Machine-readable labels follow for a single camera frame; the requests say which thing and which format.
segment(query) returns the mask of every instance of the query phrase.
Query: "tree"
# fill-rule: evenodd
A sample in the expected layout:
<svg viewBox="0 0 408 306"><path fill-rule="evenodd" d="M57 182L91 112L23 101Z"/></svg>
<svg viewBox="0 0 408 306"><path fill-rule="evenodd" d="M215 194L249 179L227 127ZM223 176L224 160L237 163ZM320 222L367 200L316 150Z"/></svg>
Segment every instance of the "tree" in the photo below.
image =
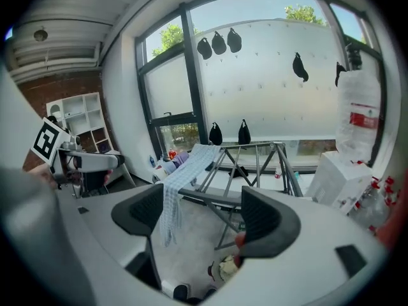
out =
<svg viewBox="0 0 408 306"><path fill-rule="evenodd" d="M292 6L285 8L286 19L302 20L308 23L327 26L327 22L325 22L322 18L316 17L313 7L300 6L299 4L297 6L297 8L293 8Z"/></svg>
<svg viewBox="0 0 408 306"><path fill-rule="evenodd" d="M194 27L194 34L199 34L201 31ZM167 49L176 45L177 43L183 42L183 30L179 25L169 24L166 29L160 32L161 37L161 48L155 48L152 51L153 57L157 57L159 54L163 53Z"/></svg>

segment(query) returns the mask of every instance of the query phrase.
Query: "black window frame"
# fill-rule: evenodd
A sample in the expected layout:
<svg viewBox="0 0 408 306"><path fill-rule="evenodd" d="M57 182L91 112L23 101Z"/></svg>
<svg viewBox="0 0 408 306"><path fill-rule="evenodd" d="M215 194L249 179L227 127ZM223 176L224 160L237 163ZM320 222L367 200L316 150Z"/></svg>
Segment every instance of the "black window frame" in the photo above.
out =
<svg viewBox="0 0 408 306"><path fill-rule="evenodd" d="M161 135L160 131L156 131L157 127L160 126L171 126L177 124L187 124L187 123L194 123L196 122L198 125L199 137L201 144L208 144L208 129L207 129L207 122L206 122L206 114L205 108L203 104L203 97L202 97L202 82L201 82L201 73L200 67L197 60L197 54L195 53L194 49L195 42L193 40L194 37L194 29L193 29L193 22L191 20L190 11L196 7L201 5L211 3L216 0L194 0L188 3L182 3L180 6L169 13L167 16L163 17L160 21L153 24L145 33L135 39L135 47L136 47L136 68L137 68L137 77L138 77L138 85L140 91L140 97L143 106L143 112L145 115L146 125L149 130L150 139L153 144L154 151L156 153L157 158L160 157L162 154L161 146L164 146L163 136ZM381 107L380 107L380 117L379 117L379 127L377 130L377 136L375 139L375 144L372 150L372 157L371 160L367 163L368 166L372 166L379 151L379 147L381 144L381 140L383 137L384 132L384 123L385 123L385 115L386 115L386 77L385 77L385 70L384 64L381 57L381 49L379 48L378 40L375 36L375 32L372 30L371 23L367 17L367 14L363 11L359 11L352 6L349 6L347 3L344 3L339 0L316 0L319 4L320 8L323 11L323 14L328 21L330 27L335 31L337 35L337 40L339 43L339 47L342 50L343 55L343 62L344 67L346 70L350 70L350 64L347 58L346 52L346 45L353 44L355 48L358 50L364 51L367 54L374 57L378 64L379 64L379 76L380 76L380 85L381 85ZM350 12L352 12L360 25L361 32L363 33L363 37L366 39L367 44L357 41L354 38L351 38L348 35L345 35L342 26L333 11L331 4L336 4ZM144 63L147 60L146 56L146 43L145 40L148 38L153 32L159 29L161 26L167 24L171 20L176 17L181 17L182 21L182 30L184 41L178 43L177 45L169 48L167 51L163 52L162 54L155 57L153 60ZM146 72L160 66L162 63L170 60L171 58L184 53L186 59L186 70L187 70L187 77L190 86L190 93L191 93L191 103L193 105L193 112L191 113L183 113L181 115L169 115L167 117L162 117L158 119L153 119L152 114L150 112L149 101L147 99L147 92L146 86L144 82L144 74Z"/></svg>

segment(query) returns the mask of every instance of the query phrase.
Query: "blue checkered cloth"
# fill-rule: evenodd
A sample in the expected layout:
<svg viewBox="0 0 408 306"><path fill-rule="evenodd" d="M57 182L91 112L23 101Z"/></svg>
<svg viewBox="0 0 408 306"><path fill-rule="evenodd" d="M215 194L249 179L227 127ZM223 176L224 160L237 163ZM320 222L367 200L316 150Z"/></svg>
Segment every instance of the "blue checkered cloth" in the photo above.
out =
<svg viewBox="0 0 408 306"><path fill-rule="evenodd" d="M160 181L163 187L163 212L160 216L160 234L164 246L169 246L173 239L176 244L175 232L181 228L182 214L180 209L179 190L208 167L218 155L220 146L196 144L189 159L179 166L171 175Z"/></svg>

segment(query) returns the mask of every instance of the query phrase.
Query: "ceiling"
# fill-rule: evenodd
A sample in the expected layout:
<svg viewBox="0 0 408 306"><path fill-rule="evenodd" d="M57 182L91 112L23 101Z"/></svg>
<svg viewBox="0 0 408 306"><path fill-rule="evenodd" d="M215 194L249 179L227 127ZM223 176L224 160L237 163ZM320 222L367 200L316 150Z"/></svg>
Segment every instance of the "ceiling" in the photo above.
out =
<svg viewBox="0 0 408 306"><path fill-rule="evenodd" d="M50 61L95 58L120 16L136 0L36 0L13 26L6 63L13 73ZM34 32L48 37L36 41Z"/></svg>

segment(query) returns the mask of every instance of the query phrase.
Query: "white cabinet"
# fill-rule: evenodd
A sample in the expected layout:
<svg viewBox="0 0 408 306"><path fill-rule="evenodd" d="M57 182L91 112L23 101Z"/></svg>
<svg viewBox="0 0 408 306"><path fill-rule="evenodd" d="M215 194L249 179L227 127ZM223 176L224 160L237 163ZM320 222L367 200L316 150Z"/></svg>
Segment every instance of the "white cabinet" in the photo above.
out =
<svg viewBox="0 0 408 306"><path fill-rule="evenodd" d="M53 115L60 127L68 128L82 140L92 139L94 150L105 153L112 150L99 100L99 93L72 96L47 103L47 115Z"/></svg>

